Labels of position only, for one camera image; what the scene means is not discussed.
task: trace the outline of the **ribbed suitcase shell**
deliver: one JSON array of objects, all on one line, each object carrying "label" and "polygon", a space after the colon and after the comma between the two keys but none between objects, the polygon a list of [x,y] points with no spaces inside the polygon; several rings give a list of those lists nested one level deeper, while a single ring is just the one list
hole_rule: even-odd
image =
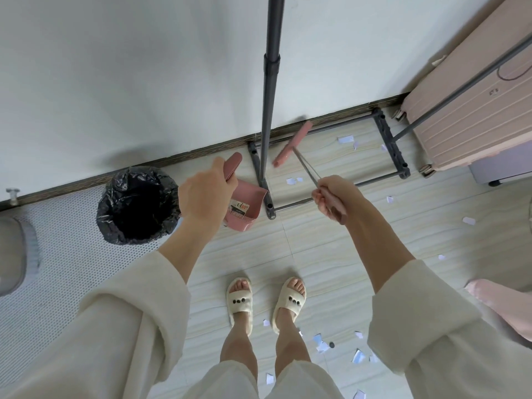
[{"label": "ribbed suitcase shell", "polygon": [[[532,32],[532,0],[504,1],[404,100],[412,123]],[[532,65],[532,46],[500,69],[514,78]],[[433,169],[475,160],[532,140],[532,69],[517,80],[496,72],[414,129]]]}]

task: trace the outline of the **gray perforated mat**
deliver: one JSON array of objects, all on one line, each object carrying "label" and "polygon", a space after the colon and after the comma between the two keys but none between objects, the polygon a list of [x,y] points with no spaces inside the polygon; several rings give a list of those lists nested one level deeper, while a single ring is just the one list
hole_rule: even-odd
[{"label": "gray perforated mat", "polygon": [[15,381],[61,333],[87,291],[162,242],[104,241],[96,226],[102,192],[95,187],[0,213],[30,221],[41,257],[35,281],[0,298],[0,387]]}]

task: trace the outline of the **foot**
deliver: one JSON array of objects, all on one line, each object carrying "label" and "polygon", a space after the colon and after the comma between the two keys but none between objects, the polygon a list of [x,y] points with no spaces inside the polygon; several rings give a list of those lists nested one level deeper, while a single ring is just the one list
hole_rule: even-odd
[{"label": "foot", "polygon": [[[240,290],[248,290],[249,291],[249,285],[246,280],[237,280],[230,288],[229,293],[234,293],[235,291]],[[241,324],[245,328],[247,328],[247,320],[249,318],[249,312],[235,312],[235,325]]]},{"label": "foot", "polygon": [[[288,288],[293,289],[305,296],[305,287],[303,286],[303,282],[296,277],[293,277],[292,280],[290,280],[288,283]],[[277,327],[279,329],[283,329],[283,327],[287,325],[294,324],[294,316],[295,313],[288,308],[279,308],[277,312],[277,318],[275,320]]]}]

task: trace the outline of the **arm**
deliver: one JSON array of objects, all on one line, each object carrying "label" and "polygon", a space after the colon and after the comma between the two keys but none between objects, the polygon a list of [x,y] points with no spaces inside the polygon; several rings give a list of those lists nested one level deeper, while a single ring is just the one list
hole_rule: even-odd
[{"label": "arm", "polygon": [[[528,397],[532,352],[497,334],[479,311],[397,238],[349,181],[323,178],[347,209],[346,223],[376,295],[368,345],[405,373],[415,398]],[[319,190],[320,211],[330,216]]]},{"label": "arm", "polygon": [[76,318],[3,390],[9,399],[145,398],[181,357],[190,308],[186,282],[236,188],[224,160],[179,188],[183,223],[159,248],[84,296]]}]

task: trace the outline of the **baseboard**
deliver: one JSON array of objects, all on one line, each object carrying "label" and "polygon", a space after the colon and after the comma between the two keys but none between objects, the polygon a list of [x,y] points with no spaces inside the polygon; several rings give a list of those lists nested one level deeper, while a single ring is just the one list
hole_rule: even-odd
[{"label": "baseboard", "polygon": [[[364,105],[354,106],[348,109],[343,109],[338,112],[334,113],[328,113],[323,116],[314,117],[311,120],[315,126],[319,126],[326,123],[336,122],[338,120],[347,119],[348,117],[360,115],[363,113],[370,112],[372,109],[376,107],[385,108],[388,106],[398,105],[403,102],[404,98],[408,95],[408,93],[402,93],[399,95],[395,95],[389,98],[384,98],[380,100],[376,100],[373,102],[369,102]],[[303,121],[291,123],[286,126],[277,127],[276,129],[272,129],[271,131],[271,137],[278,137],[280,135],[289,134],[297,131],[301,125],[303,124]],[[153,167],[167,167],[169,165],[176,164],[178,162],[182,162],[185,160],[191,160],[193,158],[202,157],[209,154],[214,154],[220,151],[224,151],[227,149],[240,147],[243,145],[246,145],[249,141],[258,140],[260,139],[260,133],[256,134],[249,134],[245,135],[243,137],[239,137],[233,140],[221,142],[218,144],[214,144],[207,147],[198,148],[186,153],[180,153],[171,155],[166,158],[161,158],[159,160],[153,160],[149,162],[139,163],[138,165],[151,165]],[[47,199],[51,199],[52,197],[62,196],[68,193],[74,193],[83,189],[88,189],[94,186],[102,185],[103,183],[107,183],[115,173],[117,173],[119,170],[104,173],[101,175],[97,175],[91,178],[82,179],[76,182],[67,183],[66,185],[57,186],[54,188],[42,190],[36,193],[30,193],[28,195],[21,196],[19,201],[19,206],[30,204],[30,203],[36,203],[37,201],[43,201]],[[4,211],[7,209],[13,208],[13,206],[10,205],[9,200],[6,201],[0,201],[0,211]]]}]

